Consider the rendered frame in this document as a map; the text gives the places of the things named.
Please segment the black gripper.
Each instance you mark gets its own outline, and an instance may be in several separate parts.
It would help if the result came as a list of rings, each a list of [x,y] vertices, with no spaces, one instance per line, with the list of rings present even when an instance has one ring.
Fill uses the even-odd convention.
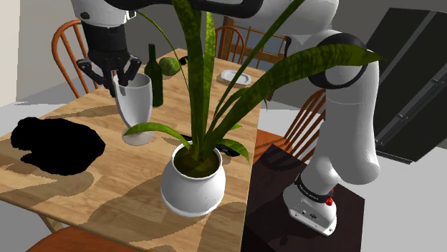
[[[83,21],[82,28],[88,52],[86,59],[76,61],[77,66],[92,81],[107,89],[111,97],[116,97],[111,70],[118,72],[119,85],[126,87],[129,81],[134,80],[142,64],[137,57],[130,56],[126,44],[125,26],[121,24],[120,26],[107,28],[94,26]],[[103,69],[102,75],[94,72],[92,62]]]

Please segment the white goblet vase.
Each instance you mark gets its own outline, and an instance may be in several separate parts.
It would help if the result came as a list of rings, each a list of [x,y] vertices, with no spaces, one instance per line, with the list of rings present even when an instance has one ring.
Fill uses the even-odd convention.
[[[152,132],[138,132],[131,135],[125,133],[134,125],[149,122],[153,108],[153,93],[151,79],[144,73],[137,73],[128,86],[119,85],[118,77],[113,77],[115,85],[116,104],[120,116],[125,123],[122,140],[133,146],[145,145],[153,138]]]

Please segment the dark green bottle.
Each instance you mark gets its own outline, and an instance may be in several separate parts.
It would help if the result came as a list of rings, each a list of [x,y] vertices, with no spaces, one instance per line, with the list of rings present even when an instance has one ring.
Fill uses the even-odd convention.
[[[148,45],[148,63],[144,73],[149,76],[152,83],[153,106],[159,107],[163,104],[163,74],[155,56],[155,45]]]

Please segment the orange wooden spindle chair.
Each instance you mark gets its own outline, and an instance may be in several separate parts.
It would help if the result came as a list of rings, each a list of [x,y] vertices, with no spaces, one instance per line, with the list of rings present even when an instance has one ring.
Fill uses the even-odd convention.
[[[298,112],[283,136],[257,130],[254,149],[255,163],[271,145],[275,145],[303,163],[311,159],[325,119],[325,89],[312,94]]]
[[[139,252],[75,227],[60,229],[26,252]]]
[[[220,26],[215,29],[216,53],[219,59],[242,64],[246,48],[241,32],[233,26]]]
[[[79,19],[71,20],[71,21],[64,23],[56,30],[56,32],[54,33],[54,35],[52,37],[52,42],[51,42],[52,56],[55,61],[55,64],[58,66],[64,79],[66,80],[67,84],[69,85],[69,88],[72,90],[72,92],[76,98],[80,98],[80,94],[78,93],[77,88],[75,87],[73,81],[71,80],[69,74],[67,73],[66,68],[64,67],[64,65],[59,57],[58,44],[59,44],[59,41],[62,41],[64,48],[67,51],[67,55],[72,63],[72,66],[74,67],[74,70],[76,71],[77,76],[80,79],[81,85],[82,85],[85,93],[88,94],[90,92],[90,90],[87,87],[87,83],[85,81],[85,78],[83,76],[81,69],[77,66],[77,58],[75,57],[75,55],[72,51],[72,48],[70,46],[70,43],[67,39],[67,36],[65,34],[65,32],[68,28],[73,29],[74,35],[77,39],[77,43],[81,49],[82,56],[84,58],[86,58],[87,50],[85,48],[84,42],[82,40],[82,36],[80,34],[80,29],[79,29],[80,24],[81,24],[81,21]]]

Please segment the green round fruit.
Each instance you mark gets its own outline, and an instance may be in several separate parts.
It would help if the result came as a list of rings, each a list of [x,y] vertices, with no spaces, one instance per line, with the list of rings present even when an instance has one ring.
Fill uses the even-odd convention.
[[[164,57],[159,61],[162,73],[165,76],[173,76],[181,70],[180,62],[173,57]]]

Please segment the black lumpy object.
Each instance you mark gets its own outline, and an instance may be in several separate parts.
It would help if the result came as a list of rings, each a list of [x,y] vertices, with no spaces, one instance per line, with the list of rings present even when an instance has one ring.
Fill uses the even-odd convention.
[[[92,128],[66,119],[26,117],[11,133],[11,146],[28,153],[21,161],[53,175],[84,172],[105,151]]]

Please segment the wooden square coaster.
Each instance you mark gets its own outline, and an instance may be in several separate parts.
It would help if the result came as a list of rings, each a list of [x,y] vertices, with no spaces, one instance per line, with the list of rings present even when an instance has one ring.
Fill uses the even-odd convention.
[[[217,76],[216,80],[217,80],[217,82],[219,82],[219,83],[221,83],[221,84],[225,84],[225,85],[229,85],[229,84],[231,83],[231,82],[229,82],[229,81],[226,81],[226,80],[222,79],[222,78],[221,78],[221,74],[220,74],[219,76]],[[234,83],[234,86],[237,87],[237,88],[242,88],[242,87],[246,87],[246,86],[248,86],[248,85],[242,85],[242,84],[236,84],[236,83]]]

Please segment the white plate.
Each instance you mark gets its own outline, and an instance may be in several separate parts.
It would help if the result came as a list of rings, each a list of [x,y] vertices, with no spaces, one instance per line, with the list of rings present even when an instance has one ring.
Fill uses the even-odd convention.
[[[222,71],[221,73],[221,78],[231,82],[234,77],[236,76],[237,71],[236,70],[230,70],[230,69],[226,69],[224,71]],[[237,80],[235,81],[236,84],[242,84],[242,85],[248,85],[250,84],[252,81],[252,78],[249,74],[245,74],[245,73],[241,73],[239,75],[239,77],[237,78]]]

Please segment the wooden dining table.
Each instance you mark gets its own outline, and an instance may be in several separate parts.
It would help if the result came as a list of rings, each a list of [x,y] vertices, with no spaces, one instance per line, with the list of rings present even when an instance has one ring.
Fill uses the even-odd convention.
[[[104,140],[104,153],[83,173],[65,177],[23,163],[10,137],[0,137],[0,200],[145,252],[240,251],[252,157],[226,158],[223,200],[207,215],[186,218],[160,195],[178,140],[156,132],[146,145],[124,143],[124,123],[104,88],[49,117],[91,127]]]

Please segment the black remote control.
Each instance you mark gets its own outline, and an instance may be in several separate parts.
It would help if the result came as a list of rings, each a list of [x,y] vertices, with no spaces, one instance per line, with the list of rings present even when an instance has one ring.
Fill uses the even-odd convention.
[[[183,136],[183,138],[184,138],[186,141],[191,141],[191,140],[192,140],[192,137],[191,137],[191,136],[187,136],[187,135],[182,135],[182,136]],[[223,152],[224,154],[226,154],[226,155],[228,155],[228,156],[231,156],[231,157],[240,156],[240,154],[239,154],[237,151],[235,151],[235,150],[233,150],[233,149],[231,149],[231,148],[229,148],[229,147],[227,147],[227,146],[225,146],[225,145],[217,144],[216,148],[217,148],[220,152]]]

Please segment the potted plant in white pot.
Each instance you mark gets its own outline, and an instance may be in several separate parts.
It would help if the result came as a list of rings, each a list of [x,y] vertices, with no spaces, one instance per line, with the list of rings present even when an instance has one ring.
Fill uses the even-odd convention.
[[[221,98],[211,122],[207,121],[209,90],[213,72],[214,33],[207,33],[208,47],[201,48],[200,10],[222,11],[213,1],[171,0],[187,41],[191,141],[183,140],[174,150],[162,175],[160,193],[164,203],[178,215],[199,217],[221,202],[226,176],[216,146],[222,144],[241,155],[247,149],[226,137],[228,131],[270,92],[299,79],[310,79],[327,92],[327,117],[320,141],[325,157],[340,179],[355,185],[374,181],[380,174],[373,136],[373,112],[378,90],[376,77],[356,76],[344,84],[326,84],[328,69],[356,66],[361,72],[377,65],[380,56],[351,42],[327,37],[319,45],[296,52],[275,64],[252,86]]]

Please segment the brown wooden ladder-back chair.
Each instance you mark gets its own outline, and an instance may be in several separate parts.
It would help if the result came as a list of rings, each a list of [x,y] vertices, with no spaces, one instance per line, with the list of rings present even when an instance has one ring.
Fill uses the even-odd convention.
[[[246,48],[244,50],[244,60],[252,53],[258,40],[261,39],[265,33],[252,26],[240,26],[234,19],[224,16],[222,26],[233,26],[238,29],[245,41]],[[287,56],[292,39],[285,35],[272,35],[269,41],[261,48],[254,57],[254,68],[258,69],[260,62],[268,62],[276,64],[278,61]]]

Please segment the dark robot stand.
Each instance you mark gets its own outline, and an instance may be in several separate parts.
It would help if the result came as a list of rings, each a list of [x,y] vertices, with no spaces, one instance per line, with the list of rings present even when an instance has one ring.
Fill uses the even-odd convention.
[[[241,252],[361,252],[365,200],[335,186],[337,226],[324,236],[293,219],[282,193],[306,168],[270,145],[253,164]]]

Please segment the black tall cabinet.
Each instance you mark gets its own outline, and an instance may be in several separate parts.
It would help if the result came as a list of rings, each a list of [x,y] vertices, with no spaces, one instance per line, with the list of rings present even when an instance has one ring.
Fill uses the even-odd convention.
[[[417,162],[447,139],[447,13],[390,7],[367,47],[384,56],[376,152]]]

